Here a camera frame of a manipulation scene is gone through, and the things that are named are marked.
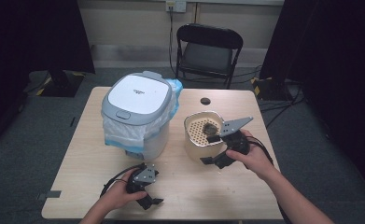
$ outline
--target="chair leg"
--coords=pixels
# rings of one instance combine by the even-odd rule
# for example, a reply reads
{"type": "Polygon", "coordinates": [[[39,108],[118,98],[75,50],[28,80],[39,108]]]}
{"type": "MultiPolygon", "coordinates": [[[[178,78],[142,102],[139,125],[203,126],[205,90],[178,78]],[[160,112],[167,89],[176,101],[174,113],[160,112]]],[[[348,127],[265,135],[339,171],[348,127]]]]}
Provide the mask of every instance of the chair leg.
{"type": "Polygon", "coordinates": [[[231,78],[231,77],[229,77],[229,78],[227,79],[227,81],[228,81],[228,86],[226,87],[226,90],[228,90],[228,89],[231,87],[231,84],[232,84],[232,78],[231,78]]]}
{"type": "Polygon", "coordinates": [[[176,62],[175,79],[178,79],[178,75],[179,75],[179,66],[178,63],[176,62]]]}

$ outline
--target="hand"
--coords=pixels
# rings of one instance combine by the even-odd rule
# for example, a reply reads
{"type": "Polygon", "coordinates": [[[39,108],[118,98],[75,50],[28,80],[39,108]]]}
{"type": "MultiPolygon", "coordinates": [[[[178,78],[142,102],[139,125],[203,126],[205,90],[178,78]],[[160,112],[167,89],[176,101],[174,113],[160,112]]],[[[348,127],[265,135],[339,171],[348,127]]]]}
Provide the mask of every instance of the hand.
{"type": "Polygon", "coordinates": [[[126,203],[136,201],[147,196],[145,191],[138,191],[136,193],[127,193],[126,185],[130,175],[136,169],[132,169],[126,172],[121,180],[118,180],[113,186],[98,200],[98,203],[102,203],[108,212],[121,208],[126,203]]]}
{"type": "Polygon", "coordinates": [[[101,223],[110,211],[121,208],[131,201],[145,198],[147,196],[145,191],[138,191],[132,194],[127,193],[127,181],[134,170],[126,172],[121,180],[115,182],[103,197],[92,206],[86,216],[80,221],[80,224],[101,223]]]}
{"type": "MultiPolygon", "coordinates": [[[[249,131],[244,129],[240,131],[243,135],[248,136],[248,140],[252,141],[252,139],[249,138],[249,136],[252,136],[249,131]]],[[[254,172],[260,179],[264,179],[271,171],[275,170],[263,150],[253,144],[250,144],[247,155],[234,150],[227,150],[226,155],[234,160],[242,162],[246,168],[254,172]]]]}

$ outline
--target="black cable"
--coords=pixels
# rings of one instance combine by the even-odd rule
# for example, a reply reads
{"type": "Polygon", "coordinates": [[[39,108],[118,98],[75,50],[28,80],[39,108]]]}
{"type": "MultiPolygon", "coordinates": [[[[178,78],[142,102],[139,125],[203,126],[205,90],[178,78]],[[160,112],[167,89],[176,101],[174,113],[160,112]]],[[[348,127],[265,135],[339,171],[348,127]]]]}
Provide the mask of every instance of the black cable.
{"type": "MultiPolygon", "coordinates": [[[[303,98],[301,98],[301,100],[300,101],[298,101],[298,102],[295,102],[295,103],[293,103],[293,105],[296,105],[296,104],[299,104],[302,100],[304,99],[304,97],[303,98]]],[[[272,103],[272,102],[268,102],[268,103],[263,103],[263,104],[260,104],[259,106],[264,106],[264,105],[274,105],[274,106],[276,106],[276,107],[270,107],[270,108],[265,108],[265,109],[261,109],[260,110],[260,112],[262,112],[262,113],[264,113],[264,112],[267,112],[267,111],[270,111],[270,110],[275,110],[275,109],[281,109],[281,108],[284,108],[285,106],[289,106],[291,103],[288,101],[288,100],[286,100],[286,101],[283,101],[283,102],[281,102],[281,103],[272,103]]]]}
{"type": "Polygon", "coordinates": [[[261,65],[258,65],[258,66],[256,66],[256,68],[255,68],[255,72],[260,72],[261,71],[261,68],[262,68],[262,64],[261,65]]]}
{"type": "Polygon", "coordinates": [[[300,91],[301,91],[301,89],[302,89],[302,86],[300,86],[299,87],[299,89],[298,89],[298,93],[296,93],[296,96],[293,98],[293,100],[292,100],[292,102],[289,104],[289,105],[286,105],[285,107],[284,107],[284,109],[282,109],[277,115],[275,115],[274,116],[274,118],[272,119],[272,120],[270,120],[270,122],[268,123],[268,124],[266,124],[266,129],[267,128],[269,128],[269,126],[282,114],[282,113],[284,113],[284,111],[286,111],[288,108],[290,108],[291,106],[293,106],[294,104],[295,104],[295,102],[296,102],[296,100],[297,100],[297,98],[298,98],[298,96],[299,96],[299,93],[300,93],[300,91]]]}
{"type": "Polygon", "coordinates": [[[232,82],[232,84],[241,84],[241,83],[246,83],[246,82],[250,82],[252,80],[252,78],[250,78],[249,80],[245,80],[245,81],[237,81],[237,82],[232,82]]]}
{"type": "Polygon", "coordinates": [[[255,73],[255,76],[254,77],[256,77],[257,72],[260,72],[260,70],[258,70],[259,67],[261,67],[261,65],[256,66],[255,67],[255,71],[253,71],[253,72],[249,72],[249,73],[245,73],[245,74],[241,74],[241,75],[236,75],[236,76],[233,76],[233,77],[246,76],[246,75],[251,75],[251,74],[254,74],[254,73],[255,73]]]}
{"type": "Polygon", "coordinates": [[[253,145],[257,146],[257,147],[260,147],[260,149],[261,149],[261,150],[264,152],[264,154],[266,155],[267,159],[269,159],[270,163],[271,163],[272,165],[274,165],[273,159],[272,159],[272,157],[270,156],[269,151],[267,150],[267,148],[263,145],[263,143],[262,143],[262,142],[261,142],[258,138],[254,137],[254,136],[246,136],[246,138],[253,138],[256,142],[248,141],[248,140],[247,140],[247,142],[248,142],[249,144],[253,144],[253,145]]]}
{"type": "Polygon", "coordinates": [[[170,67],[171,70],[173,71],[174,75],[176,76],[176,72],[173,68],[173,64],[172,64],[172,55],[173,55],[173,12],[174,9],[172,7],[168,7],[169,9],[169,13],[170,13],[170,42],[169,42],[169,46],[168,46],[168,57],[169,57],[169,62],[170,62],[170,67]]]}
{"type": "Polygon", "coordinates": [[[196,8],[194,9],[194,23],[197,22],[197,8],[199,7],[199,3],[196,3],[196,8]]]}
{"type": "Polygon", "coordinates": [[[142,168],[144,167],[145,168],[145,164],[144,163],[141,163],[139,165],[134,165],[134,166],[131,166],[125,170],[123,170],[122,172],[118,173],[117,175],[115,175],[113,178],[111,178],[105,185],[104,185],[104,188],[103,190],[101,191],[101,195],[100,195],[100,198],[103,197],[103,195],[107,192],[107,190],[109,189],[109,187],[117,180],[120,180],[118,179],[118,177],[120,175],[123,175],[124,173],[126,173],[127,171],[129,170],[132,170],[132,169],[135,169],[135,168],[142,168]]]}

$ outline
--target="finger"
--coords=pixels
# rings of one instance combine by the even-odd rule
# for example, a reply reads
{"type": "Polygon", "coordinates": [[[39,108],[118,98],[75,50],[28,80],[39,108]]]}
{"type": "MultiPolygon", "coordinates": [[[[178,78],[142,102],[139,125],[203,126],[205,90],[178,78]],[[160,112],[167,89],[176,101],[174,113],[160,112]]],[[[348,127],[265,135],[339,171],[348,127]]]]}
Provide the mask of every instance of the finger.
{"type": "Polygon", "coordinates": [[[253,135],[252,135],[252,133],[250,133],[248,130],[241,129],[240,131],[241,131],[241,133],[242,133],[243,135],[245,135],[245,136],[253,136],[253,135]]]}
{"type": "Polygon", "coordinates": [[[145,198],[146,196],[147,196],[147,192],[146,191],[138,191],[136,193],[131,193],[131,194],[127,194],[126,195],[128,201],[140,200],[140,199],[145,198]]]}
{"type": "Polygon", "coordinates": [[[244,154],[234,150],[227,150],[226,155],[236,161],[243,161],[245,157],[244,154]]]}
{"type": "Polygon", "coordinates": [[[138,169],[138,168],[131,169],[131,170],[127,171],[126,173],[124,173],[124,175],[123,175],[123,177],[122,177],[121,179],[127,182],[127,181],[129,180],[130,175],[131,175],[131,174],[132,174],[132,173],[133,173],[136,169],[138,169]]]}

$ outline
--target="black folding chair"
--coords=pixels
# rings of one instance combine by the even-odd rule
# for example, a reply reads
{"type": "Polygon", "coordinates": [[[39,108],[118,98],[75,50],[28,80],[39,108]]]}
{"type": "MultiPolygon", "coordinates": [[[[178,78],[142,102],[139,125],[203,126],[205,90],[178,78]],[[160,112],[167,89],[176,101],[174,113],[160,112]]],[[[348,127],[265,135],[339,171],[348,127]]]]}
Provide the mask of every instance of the black folding chair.
{"type": "Polygon", "coordinates": [[[231,29],[190,23],[176,32],[178,72],[225,79],[230,88],[235,65],[243,47],[243,38],[231,29]]]}

